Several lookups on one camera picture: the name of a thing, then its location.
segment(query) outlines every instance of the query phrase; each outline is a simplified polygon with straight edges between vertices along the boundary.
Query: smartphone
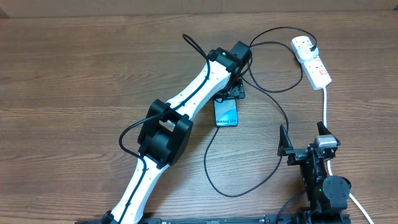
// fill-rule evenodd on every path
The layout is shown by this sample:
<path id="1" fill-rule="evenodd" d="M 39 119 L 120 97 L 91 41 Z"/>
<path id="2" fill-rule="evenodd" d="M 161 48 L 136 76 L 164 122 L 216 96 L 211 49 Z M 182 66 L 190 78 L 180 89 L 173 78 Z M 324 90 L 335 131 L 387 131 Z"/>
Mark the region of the smartphone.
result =
<path id="1" fill-rule="evenodd" d="M 221 99 L 216 99 L 214 101 L 214 111 L 217 127 L 235 127 L 238 125 L 236 100 L 222 101 Z"/>

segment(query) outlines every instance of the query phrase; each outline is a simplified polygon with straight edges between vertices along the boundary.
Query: white cable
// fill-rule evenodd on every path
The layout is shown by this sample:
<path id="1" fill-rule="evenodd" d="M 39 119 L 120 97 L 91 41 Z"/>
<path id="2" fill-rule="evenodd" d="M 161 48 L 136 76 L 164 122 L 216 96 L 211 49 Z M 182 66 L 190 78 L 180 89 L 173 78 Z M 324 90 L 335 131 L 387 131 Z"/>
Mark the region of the white cable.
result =
<path id="1" fill-rule="evenodd" d="M 327 95 L 327 92 L 326 92 L 326 87 L 324 86 L 323 87 L 323 124 L 325 125 L 325 127 L 328 127 L 327 124 L 326 124 L 326 103 L 327 103 L 327 98 L 328 98 L 328 95 Z M 333 173 L 331 172 L 330 160 L 328 160 L 328 162 L 326 164 L 327 164 L 327 167 L 328 167 L 329 175 L 333 175 Z M 365 209 L 362 207 L 362 205 L 355 199 L 354 195 L 349 193 L 349 197 L 356 204 L 356 206 L 358 206 L 358 208 L 363 213 L 363 215 L 366 217 L 368 222 L 370 224 L 374 224 L 372 219 L 371 219 L 371 217 L 368 215 L 368 213 L 365 211 Z"/>

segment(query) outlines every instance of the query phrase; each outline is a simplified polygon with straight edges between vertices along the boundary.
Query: power strip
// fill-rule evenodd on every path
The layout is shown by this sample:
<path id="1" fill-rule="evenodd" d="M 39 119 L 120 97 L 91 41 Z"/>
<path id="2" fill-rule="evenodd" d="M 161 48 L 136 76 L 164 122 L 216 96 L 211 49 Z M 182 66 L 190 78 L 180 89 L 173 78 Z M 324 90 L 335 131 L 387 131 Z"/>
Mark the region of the power strip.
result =
<path id="1" fill-rule="evenodd" d="M 308 52 L 309 48 L 313 46 L 310 38 L 306 36 L 295 37 L 290 44 L 314 90 L 320 90 L 331 83 L 330 75 L 318 55 L 318 47 L 314 51 L 314 54 L 304 54 L 304 52 Z"/>

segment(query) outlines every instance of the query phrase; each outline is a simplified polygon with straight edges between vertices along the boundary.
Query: black cable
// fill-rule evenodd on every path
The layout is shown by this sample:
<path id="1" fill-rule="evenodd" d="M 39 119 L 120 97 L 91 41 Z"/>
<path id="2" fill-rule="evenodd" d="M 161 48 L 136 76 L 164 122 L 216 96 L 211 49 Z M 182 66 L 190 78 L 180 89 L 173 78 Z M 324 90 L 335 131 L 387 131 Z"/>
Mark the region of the black cable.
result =
<path id="1" fill-rule="evenodd" d="M 260 89 L 262 89 L 262 90 L 264 90 L 264 91 L 266 91 L 266 92 L 268 92 L 268 93 L 282 93 L 282 92 L 285 92 L 285 91 L 287 91 L 287 90 L 291 90 L 292 88 L 294 88 L 295 86 L 297 86 L 297 85 L 301 82 L 301 80 L 303 79 L 303 67 L 301 66 L 301 63 L 300 63 L 300 62 L 297 60 L 297 58 L 295 57 L 294 51 L 293 51 L 290 47 L 288 47 L 287 45 L 285 45 L 285 44 L 283 44 L 283 43 L 280 43 L 280 42 L 276 42 L 276 41 L 265 41 L 265 42 L 261 42 L 261 43 L 258 43 L 258 44 L 254 44 L 254 45 L 252 45 L 252 47 L 258 46 L 258 45 L 263 45 L 263 44 L 279 44 L 279 45 L 282 45 L 282 46 L 284 46 L 285 48 L 287 48 L 287 50 L 289 50 L 289 51 L 293 54 L 295 61 L 296 61 L 297 64 L 299 65 L 300 70 L 301 70 L 301 76 L 300 76 L 300 79 L 299 79 L 294 85 L 292 85 L 292 86 L 290 86 L 290 87 L 288 87 L 288 88 L 286 88 L 286 89 L 283 89 L 283 90 L 267 90 L 267 89 L 263 88 L 262 86 L 260 86 L 260 85 L 258 84 L 258 82 L 256 81 L 256 79 L 254 78 L 254 75 L 253 75 L 253 73 L 252 73 L 252 71 L 251 71 L 250 66 L 248 66 L 248 69 L 247 69 L 247 70 L 249 70 L 250 76 L 251 76 L 251 78 L 253 79 L 254 83 L 255 83 Z"/>
<path id="2" fill-rule="evenodd" d="M 249 47 L 252 47 L 253 42 L 254 42 L 258 37 L 262 36 L 263 34 L 266 34 L 266 33 L 270 32 L 270 31 L 277 30 L 277 29 L 295 29 L 295 30 L 299 30 L 299 31 L 301 31 L 301 32 L 304 32 L 304 33 L 310 35 L 310 36 L 315 40 L 315 45 L 314 45 L 313 47 L 311 47 L 311 51 L 314 51 L 314 50 L 317 48 L 318 41 L 317 41 L 317 39 L 315 38 L 315 36 L 312 35 L 311 33 L 309 33 L 308 31 L 305 31 L 305 30 L 300 29 L 300 28 L 297 28 L 297 27 L 275 27 L 275 28 L 266 30 L 266 31 L 260 33 L 259 35 L 257 35 L 255 38 L 253 38 L 252 41 L 250 42 Z"/>
<path id="3" fill-rule="evenodd" d="M 259 46 L 259 45 L 264 45 L 264 44 L 279 44 L 279 45 L 284 46 L 285 48 L 287 48 L 287 49 L 293 54 L 295 61 L 298 63 L 298 65 L 299 65 L 299 67 L 300 67 L 301 76 L 300 76 L 299 80 L 298 80 L 294 85 L 292 85 L 292 86 L 290 86 L 290 87 L 288 87 L 288 88 L 286 88 L 286 89 L 283 89 L 283 90 L 267 90 L 267 89 L 263 88 L 262 86 L 260 86 L 260 84 L 258 84 L 257 80 L 254 78 L 254 75 L 253 75 L 253 73 L 252 73 L 252 71 L 251 71 L 251 65 L 252 65 L 252 63 L 253 63 L 253 57 L 250 58 L 250 62 L 248 63 L 247 69 L 245 69 L 245 71 L 241 72 L 241 74 L 240 74 L 239 77 L 241 77 L 241 78 L 243 79 L 243 81 L 245 81 L 245 82 L 246 82 L 248 85 L 250 85 L 251 87 L 253 87 L 253 88 L 259 90 L 260 92 L 262 92 L 263 94 L 267 95 L 267 96 L 279 107 L 280 111 L 282 112 L 282 114 L 283 114 L 283 116 L 284 116 L 284 118 L 285 118 L 285 120 L 286 120 L 286 133 L 288 133 L 288 132 L 289 132 L 289 119 L 287 118 L 287 115 L 286 115 L 285 111 L 283 110 L 283 108 L 281 107 L 281 105 L 280 105 L 272 96 L 270 96 L 270 94 L 268 94 L 268 93 L 282 93 L 282 92 L 285 92 L 285 91 L 287 91 L 287 90 L 291 90 L 292 88 L 296 87 L 296 86 L 302 81 L 302 79 L 303 79 L 303 68 L 302 68 L 302 66 L 301 66 L 301 63 L 300 63 L 300 62 L 297 60 L 297 58 L 295 57 L 294 51 L 293 51 L 290 47 L 288 47 L 287 45 L 285 45 L 285 44 L 283 44 L 283 43 L 276 42 L 276 41 L 265 41 L 265 42 L 260 42 L 260 43 L 257 43 L 257 44 L 253 44 L 253 42 L 254 42 L 258 37 L 260 37 L 261 35 L 263 35 L 263 34 L 265 34 L 265 33 L 267 33 L 267 32 L 270 32 L 270 31 L 272 31 L 272 30 L 276 30 L 276 29 L 296 29 L 296 30 L 300 30 L 300 31 L 302 31 L 302 32 L 305 32 L 305 33 L 309 34 L 310 36 L 312 36 L 312 37 L 315 39 L 315 45 L 311 48 L 311 51 L 315 50 L 316 45 L 317 45 L 317 39 L 316 39 L 311 33 L 307 32 L 307 31 L 305 31 L 305 30 L 303 30 L 303 29 L 300 29 L 300 28 L 296 28 L 296 27 L 276 27 L 276 28 L 269 29 L 269 30 L 266 30 L 266 31 L 260 33 L 260 34 L 257 35 L 255 38 L 253 38 L 252 41 L 250 42 L 249 48 L 255 47 L 255 46 Z M 253 79 L 253 82 L 256 84 L 256 86 L 254 86 L 253 84 L 249 83 L 246 79 L 243 78 L 243 75 L 244 75 L 245 73 L 247 73 L 247 71 L 249 71 L 250 76 L 251 76 L 251 78 Z M 218 101 L 217 99 L 215 99 L 215 101 L 216 101 L 217 103 L 222 103 L 222 102 L 224 102 L 224 98 L 222 97 L 221 101 Z M 257 188 L 260 187 L 263 183 L 265 183 L 270 177 L 272 177 L 272 175 L 274 175 L 274 173 L 276 172 L 276 170 L 278 169 L 278 167 L 279 167 L 279 165 L 280 165 L 280 162 L 281 162 L 281 160 L 282 160 L 282 156 L 280 157 L 279 162 L 278 162 L 276 168 L 274 169 L 274 171 L 273 171 L 265 180 L 263 180 L 260 184 L 256 185 L 255 187 L 251 188 L 250 190 L 247 190 L 247 191 L 245 191 L 245 192 L 243 192 L 243 193 L 241 193 L 241 194 L 237 194 L 237 195 L 227 195 L 227 194 L 221 192 L 220 190 L 218 190 L 218 189 L 214 186 L 214 184 L 212 183 L 212 181 L 211 181 L 211 179 L 210 179 L 210 177 L 209 177 L 209 175 L 208 175 L 207 168 L 206 168 L 206 156 L 207 156 L 207 152 L 208 152 L 208 150 L 209 150 L 209 148 L 210 148 L 210 146 L 211 146 L 211 144 L 212 144 L 214 138 L 216 137 L 217 132 L 218 132 L 219 129 L 220 129 L 220 128 L 217 128 L 216 132 L 214 133 L 213 138 L 211 139 L 209 145 L 207 146 L 206 151 L 205 151 L 204 160 L 203 160 L 203 163 L 204 163 L 204 166 L 205 166 L 205 173 L 206 173 L 207 179 L 209 180 L 210 185 L 211 185 L 219 194 L 221 194 L 221 195 L 223 195 L 223 196 L 225 196 L 225 197 L 240 197 L 240 196 L 242 196 L 242 195 L 245 195 L 245 194 L 247 194 L 247 193 L 249 193 L 249 192 L 251 192 L 251 191 L 257 189 Z"/>
<path id="4" fill-rule="evenodd" d="M 297 194 L 296 196 L 294 196 L 292 199 L 290 199 L 288 202 L 286 202 L 286 204 L 284 206 L 282 206 L 282 208 L 279 210 L 278 215 L 276 216 L 275 219 L 275 224 L 278 224 L 279 221 L 279 217 L 282 214 L 282 212 L 286 209 L 287 206 L 289 206 L 292 202 L 294 202 L 295 200 L 297 200 L 298 198 L 300 198 L 303 194 L 305 194 L 308 191 L 308 189 L 305 189 L 303 192 L 300 192 L 299 194 Z"/>
<path id="5" fill-rule="evenodd" d="M 251 87 L 257 89 L 258 91 L 262 92 L 263 94 L 267 95 L 267 96 L 268 96 L 270 99 L 272 99 L 273 102 L 279 107 L 280 112 L 282 112 L 282 114 L 284 115 L 284 118 L 285 118 L 285 120 L 286 120 L 286 134 L 288 134 L 288 133 L 289 133 L 289 119 L 287 118 L 287 115 L 286 115 L 284 109 L 280 106 L 280 104 L 278 103 L 278 101 L 276 101 L 270 94 L 268 94 L 268 93 L 265 92 L 264 90 L 262 90 L 262 89 L 260 89 L 260 88 L 258 88 L 258 87 L 256 87 L 256 86 L 254 86 L 252 83 L 249 83 L 249 82 L 248 82 L 246 79 L 244 79 L 243 77 L 242 77 L 242 80 L 243 80 L 244 82 L 246 82 L 249 86 L 251 86 Z"/>
<path id="6" fill-rule="evenodd" d="M 137 127 L 138 125 L 143 124 L 143 123 L 148 122 L 148 121 L 153 120 L 153 119 L 160 119 L 161 117 L 163 117 L 163 116 L 165 116 L 165 115 L 171 113 L 172 111 L 175 111 L 175 110 L 179 109 L 181 106 L 184 106 L 185 103 L 186 103 L 188 100 L 190 100 L 193 96 L 195 96 L 196 93 L 198 93 L 198 91 L 205 85 L 205 83 L 207 82 L 207 80 L 208 80 L 209 77 L 210 77 L 210 61 L 209 61 L 209 58 L 207 57 L 207 54 L 206 54 L 206 53 L 203 51 L 203 49 L 202 49 L 190 36 L 188 36 L 187 34 L 182 34 L 182 38 L 183 38 L 185 41 L 187 41 L 188 44 L 190 44 L 197 52 L 199 52 L 199 54 L 200 54 L 203 58 L 206 59 L 206 63 L 207 63 L 207 75 L 206 75 L 204 81 L 200 84 L 200 86 L 198 86 L 198 88 L 197 88 L 193 93 L 191 93 L 191 95 L 189 95 L 185 100 L 181 101 L 181 103 L 180 103 L 179 105 L 177 105 L 176 107 L 172 108 L 172 110 L 167 110 L 167 111 L 164 111 L 164 112 L 159 113 L 159 114 L 157 114 L 157 115 L 153 115 L 153 116 L 151 116 L 151 117 L 149 117 L 149 118 L 140 120 L 140 121 L 138 121 L 138 122 L 136 122 L 136 123 L 130 125 L 129 127 L 127 127 L 127 128 L 120 134 L 120 137 L 119 137 L 119 146 L 120 146 L 120 148 L 121 148 L 123 151 L 125 151 L 126 153 L 128 153 L 128 154 L 130 154 L 130 155 L 132 155 L 132 156 L 134 156 L 134 157 L 137 157 L 138 159 L 140 159 L 140 160 L 142 161 L 142 163 L 143 163 L 143 170 L 142 170 L 142 174 L 141 174 L 141 176 L 140 176 L 140 178 L 139 178 L 139 180 L 138 180 L 137 185 L 135 186 L 134 190 L 132 191 L 132 193 L 131 193 L 131 195 L 130 195 L 130 197 L 129 197 L 129 200 L 128 200 L 127 203 L 126 203 L 126 206 L 125 206 L 125 208 L 124 208 L 124 210 L 123 210 L 123 213 L 122 213 L 122 215 L 121 215 L 121 217 L 120 217 L 120 220 L 118 221 L 119 224 L 122 222 L 122 219 L 123 219 L 124 215 L 125 215 L 126 212 L 127 212 L 127 208 L 128 208 L 128 206 L 130 206 L 130 204 L 131 204 L 132 197 L 133 197 L 134 194 L 136 193 L 136 191 L 137 191 L 139 185 L 141 184 L 141 182 L 142 182 L 142 180 L 143 180 L 143 178 L 144 178 L 144 176 L 145 176 L 146 170 L 147 170 L 147 164 L 146 164 L 146 162 L 145 162 L 143 156 L 140 156 L 140 155 L 136 154 L 135 152 L 132 152 L 132 151 L 128 150 L 126 147 L 124 147 L 124 145 L 123 145 L 123 137 L 127 134 L 127 132 L 129 132 L 131 129 Z"/>
<path id="7" fill-rule="evenodd" d="M 313 161 L 313 176 L 315 177 L 314 184 L 317 184 L 318 169 L 317 169 L 317 162 L 315 160 L 315 151 L 312 151 L 312 161 Z"/>
<path id="8" fill-rule="evenodd" d="M 274 171 L 272 171 L 271 174 L 269 174 L 267 178 L 265 178 L 260 184 L 257 184 L 255 187 L 253 187 L 253 188 L 251 188 L 251 189 L 249 189 L 249 190 L 247 190 L 247 191 L 245 191 L 245 192 L 243 192 L 243 193 L 237 194 L 237 195 L 228 195 L 228 194 L 225 194 L 225 193 L 221 192 L 220 190 L 218 190 L 218 189 L 216 188 L 216 186 L 214 186 L 213 182 L 211 181 L 211 179 L 210 179 L 210 177 L 209 177 L 209 174 L 207 173 L 207 168 L 206 168 L 206 156 L 207 156 L 207 152 L 208 152 L 208 150 L 209 150 L 211 144 L 213 143 L 214 138 L 216 137 L 216 135 L 217 135 L 217 133 L 218 133 L 218 130 L 220 130 L 220 127 L 217 127 L 216 132 L 214 133 L 214 135 L 213 135 L 213 137 L 212 137 L 212 139 L 211 139 L 209 145 L 208 145 L 207 148 L 206 148 L 205 156 L 204 156 L 204 159 L 203 159 L 203 164 L 204 164 L 204 166 L 205 166 L 205 173 L 206 173 L 207 179 L 209 180 L 209 183 L 211 184 L 211 186 L 212 186 L 220 195 L 225 196 L 225 197 L 231 197 L 231 198 L 233 198 L 233 197 L 240 197 L 240 196 L 245 195 L 245 194 L 247 194 L 247 193 L 249 193 L 249 192 L 251 192 L 251 191 L 253 191 L 253 190 L 256 190 L 256 189 L 257 189 L 258 187 L 260 187 L 263 183 L 267 182 L 267 180 L 269 180 L 269 179 L 272 177 L 272 175 L 275 174 L 276 170 L 278 169 L 278 167 L 279 167 L 279 165 L 280 165 L 280 162 L 282 161 L 282 156 L 280 157 L 279 162 L 278 162 L 278 164 L 276 165 Z"/>

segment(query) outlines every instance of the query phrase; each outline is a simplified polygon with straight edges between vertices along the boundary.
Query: wooden table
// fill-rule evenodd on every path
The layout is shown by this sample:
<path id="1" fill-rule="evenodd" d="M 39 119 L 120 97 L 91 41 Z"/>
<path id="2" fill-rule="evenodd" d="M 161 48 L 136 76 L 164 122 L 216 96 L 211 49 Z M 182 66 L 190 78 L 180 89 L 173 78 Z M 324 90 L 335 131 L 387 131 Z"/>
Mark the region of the wooden table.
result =
<path id="1" fill-rule="evenodd" d="M 200 16 L 117 16 L 0 20 L 0 223 L 73 223 L 100 218 L 121 198 L 136 159 L 118 146 L 121 131 L 156 99 L 168 100 L 196 77 L 204 60 L 181 38 L 208 52 L 230 49 L 277 26 L 312 32 L 332 76 L 329 129 L 342 142 L 335 175 L 376 223 L 398 219 L 398 13 L 300 12 Z M 261 40 L 288 44 L 295 30 Z M 283 47 L 253 48 L 253 71 L 265 88 L 299 79 Z M 208 170 L 222 191 L 240 193 L 274 169 L 279 126 L 272 101 L 246 85 L 240 124 L 219 131 Z M 273 94 L 286 110 L 290 138 L 305 147 L 322 120 L 322 91 L 303 79 Z M 133 129 L 126 144 L 137 150 Z M 260 216 L 277 213 L 303 189 L 299 167 L 283 160 L 263 186 L 240 198 L 217 194 L 203 170 L 215 131 L 213 105 L 195 119 L 186 152 L 160 178 L 146 213 L 161 218 Z M 365 219 L 352 201 L 353 223 Z M 305 205 L 292 204 L 286 212 Z"/>

